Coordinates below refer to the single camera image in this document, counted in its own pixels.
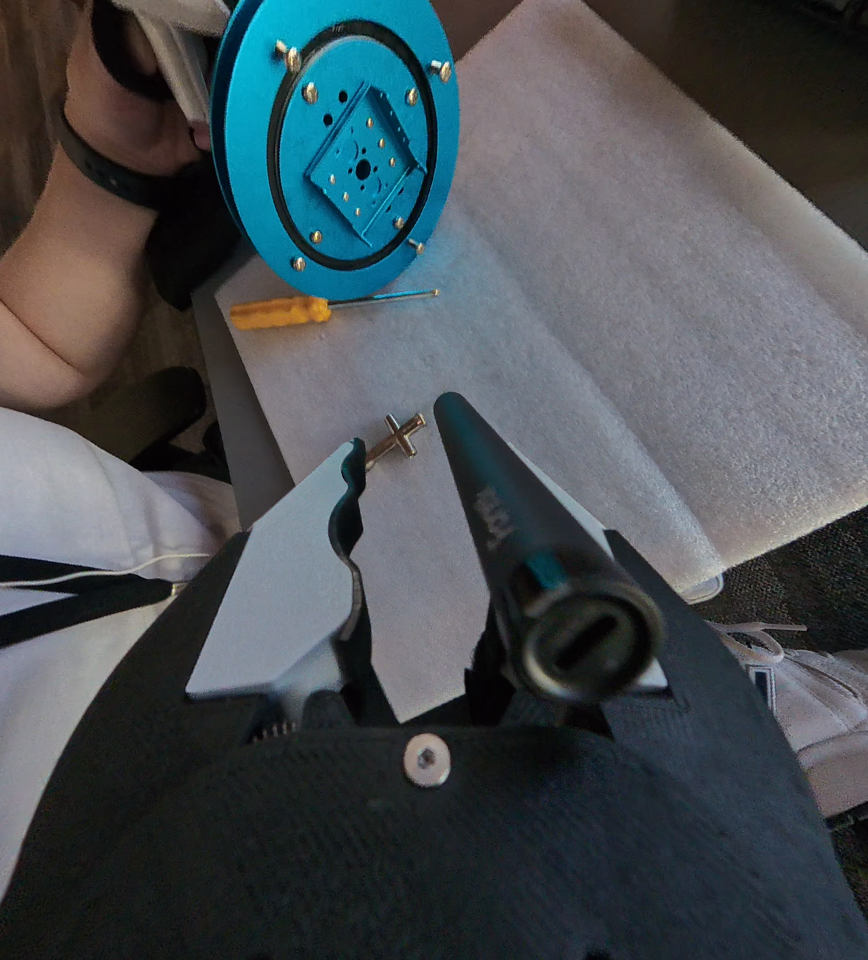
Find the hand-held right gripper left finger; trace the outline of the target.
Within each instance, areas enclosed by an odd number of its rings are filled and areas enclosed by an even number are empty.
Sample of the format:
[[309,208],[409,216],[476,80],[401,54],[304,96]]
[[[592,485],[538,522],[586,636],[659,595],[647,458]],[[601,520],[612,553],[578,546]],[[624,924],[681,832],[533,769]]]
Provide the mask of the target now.
[[339,446],[247,534],[185,693],[260,695],[289,722],[351,681],[348,643],[366,608],[352,552],[363,534],[365,443]]

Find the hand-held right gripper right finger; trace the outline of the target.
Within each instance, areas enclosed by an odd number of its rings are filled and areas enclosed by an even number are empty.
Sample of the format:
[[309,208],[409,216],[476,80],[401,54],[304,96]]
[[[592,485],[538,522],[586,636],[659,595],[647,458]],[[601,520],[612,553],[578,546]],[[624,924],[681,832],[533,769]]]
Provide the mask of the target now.
[[[527,464],[526,460],[520,456],[518,452],[516,453]],[[571,512],[574,518],[584,526],[584,529],[589,534],[594,536],[599,546],[605,548],[608,552],[608,555],[614,558],[619,566],[632,577],[632,574],[629,573],[628,570],[626,570],[615,557],[606,541],[605,534],[600,532],[595,533],[593,527],[590,524],[583,522],[578,513],[574,510],[571,510],[571,508],[560,497],[560,495],[557,494],[549,484],[541,479],[536,470],[534,470],[528,464],[527,466],[550,489],[550,491],[560,499],[560,501]],[[547,702],[548,704],[553,705],[554,707],[557,707],[558,709],[561,709],[567,713],[575,712],[580,714],[590,714],[599,708],[596,707],[592,710],[579,710],[571,707],[565,707],[541,698],[532,691],[523,688],[503,662],[504,650],[497,632],[496,623],[493,618],[493,612],[490,606],[488,594],[488,615],[486,626],[474,648],[471,665],[467,668],[467,699],[470,702],[471,716],[474,721],[497,722],[503,710],[508,706],[509,702],[511,702],[512,696],[516,691],[525,691],[530,693],[541,701]],[[659,653],[656,655],[656,658],[652,662],[651,666],[634,682],[634,684],[628,690],[619,695],[629,692],[655,693],[667,688],[667,679],[657,659]]]

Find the blue metal wheel assembly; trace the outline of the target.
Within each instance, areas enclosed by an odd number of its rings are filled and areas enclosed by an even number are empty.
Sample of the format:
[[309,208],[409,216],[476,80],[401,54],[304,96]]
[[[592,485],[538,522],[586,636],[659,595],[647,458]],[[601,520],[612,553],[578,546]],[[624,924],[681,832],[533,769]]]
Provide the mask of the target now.
[[212,156],[224,200],[289,286],[350,300],[425,250],[451,190],[460,93],[426,1],[254,1],[214,63]]

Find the black precision screwdriver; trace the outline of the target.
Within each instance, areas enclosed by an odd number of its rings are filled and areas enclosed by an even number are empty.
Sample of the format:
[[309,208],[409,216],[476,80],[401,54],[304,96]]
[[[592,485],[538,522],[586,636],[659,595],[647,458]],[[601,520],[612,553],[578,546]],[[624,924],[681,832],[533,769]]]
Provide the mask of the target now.
[[664,640],[655,602],[463,396],[433,410],[505,666],[574,710],[628,690]]

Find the person's left forearm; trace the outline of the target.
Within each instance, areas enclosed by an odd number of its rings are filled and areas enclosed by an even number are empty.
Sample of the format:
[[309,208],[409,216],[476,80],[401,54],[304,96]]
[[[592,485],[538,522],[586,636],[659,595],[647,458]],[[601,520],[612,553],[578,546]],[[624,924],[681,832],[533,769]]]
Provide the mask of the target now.
[[111,374],[144,311],[153,222],[56,148],[31,221],[0,259],[0,405],[55,410]]

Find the person's left hand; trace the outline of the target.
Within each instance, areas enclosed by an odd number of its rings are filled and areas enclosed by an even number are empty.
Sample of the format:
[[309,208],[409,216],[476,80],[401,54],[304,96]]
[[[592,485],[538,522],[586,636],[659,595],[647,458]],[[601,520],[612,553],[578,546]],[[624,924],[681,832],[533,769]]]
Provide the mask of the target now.
[[66,66],[65,116],[98,153],[145,175],[172,176],[200,159],[206,127],[189,125],[173,100],[154,102],[106,70],[93,39],[93,2],[84,2]]

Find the black wristband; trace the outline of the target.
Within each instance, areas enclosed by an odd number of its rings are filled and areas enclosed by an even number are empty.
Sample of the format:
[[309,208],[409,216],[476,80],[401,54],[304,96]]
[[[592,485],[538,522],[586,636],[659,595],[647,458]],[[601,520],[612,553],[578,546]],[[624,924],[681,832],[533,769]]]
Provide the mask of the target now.
[[72,127],[64,104],[57,109],[57,122],[57,142],[60,149],[93,186],[141,209],[164,209],[175,188],[171,176],[134,171],[95,150]]

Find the silver cross wrench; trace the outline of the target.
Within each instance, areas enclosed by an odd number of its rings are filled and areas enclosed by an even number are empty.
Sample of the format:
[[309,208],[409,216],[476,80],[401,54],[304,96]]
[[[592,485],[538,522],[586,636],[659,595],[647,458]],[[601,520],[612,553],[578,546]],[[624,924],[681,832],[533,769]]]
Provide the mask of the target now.
[[417,451],[413,437],[427,426],[426,419],[421,413],[413,414],[404,422],[398,421],[392,414],[386,414],[384,423],[388,431],[387,435],[367,450],[365,461],[367,473],[394,451],[399,451],[408,459],[415,457]]

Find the white sneaker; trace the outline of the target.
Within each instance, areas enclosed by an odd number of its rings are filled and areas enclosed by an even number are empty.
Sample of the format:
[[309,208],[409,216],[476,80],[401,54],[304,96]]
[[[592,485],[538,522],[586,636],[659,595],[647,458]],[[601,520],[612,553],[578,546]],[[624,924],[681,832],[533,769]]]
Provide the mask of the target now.
[[709,622],[775,714],[827,819],[868,810],[868,648],[784,647],[805,627]]

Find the person's white shirt torso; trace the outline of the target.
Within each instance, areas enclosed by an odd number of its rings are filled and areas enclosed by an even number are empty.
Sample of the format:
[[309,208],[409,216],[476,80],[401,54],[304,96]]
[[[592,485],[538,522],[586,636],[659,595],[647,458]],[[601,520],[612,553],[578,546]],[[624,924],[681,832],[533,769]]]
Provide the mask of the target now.
[[[142,473],[80,435],[0,407],[0,556],[190,581],[239,528],[229,484]],[[0,901],[68,739],[168,601],[0,650]]]

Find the white foam mat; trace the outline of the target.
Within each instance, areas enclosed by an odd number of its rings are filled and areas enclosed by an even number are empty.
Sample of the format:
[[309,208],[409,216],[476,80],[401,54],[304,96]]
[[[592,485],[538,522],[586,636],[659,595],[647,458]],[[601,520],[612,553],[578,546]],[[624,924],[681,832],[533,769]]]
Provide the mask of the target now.
[[457,696],[483,575],[432,415],[465,396],[678,589],[868,505],[868,256],[582,2],[461,60],[440,296],[232,336],[297,482],[417,412],[361,500],[399,719]]

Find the yellow handled screwdriver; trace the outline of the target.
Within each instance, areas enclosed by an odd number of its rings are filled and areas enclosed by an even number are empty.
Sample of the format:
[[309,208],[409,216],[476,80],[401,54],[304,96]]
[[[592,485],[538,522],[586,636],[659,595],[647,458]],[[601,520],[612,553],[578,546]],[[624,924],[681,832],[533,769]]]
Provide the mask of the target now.
[[273,330],[328,322],[339,310],[436,298],[440,289],[375,294],[350,300],[329,301],[316,296],[280,297],[241,303],[230,308],[229,319],[237,330]]

